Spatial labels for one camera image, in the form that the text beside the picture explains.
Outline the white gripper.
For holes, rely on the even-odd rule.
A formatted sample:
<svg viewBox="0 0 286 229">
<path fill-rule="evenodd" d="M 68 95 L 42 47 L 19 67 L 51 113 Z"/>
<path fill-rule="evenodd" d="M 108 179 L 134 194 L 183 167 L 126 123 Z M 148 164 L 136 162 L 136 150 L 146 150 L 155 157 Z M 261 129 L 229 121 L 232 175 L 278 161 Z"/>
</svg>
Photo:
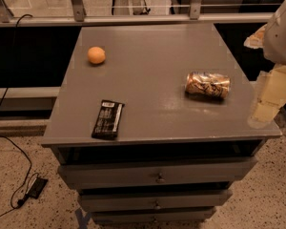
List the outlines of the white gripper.
<svg viewBox="0 0 286 229">
<path fill-rule="evenodd" d="M 261 129 L 269 125 L 286 104 L 286 0 L 266 26 L 246 38 L 244 46 L 255 50 L 263 48 L 264 57 L 276 63 L 268 73 L 261 72 L 255 82 L 248 124 Z"/>
</svg>

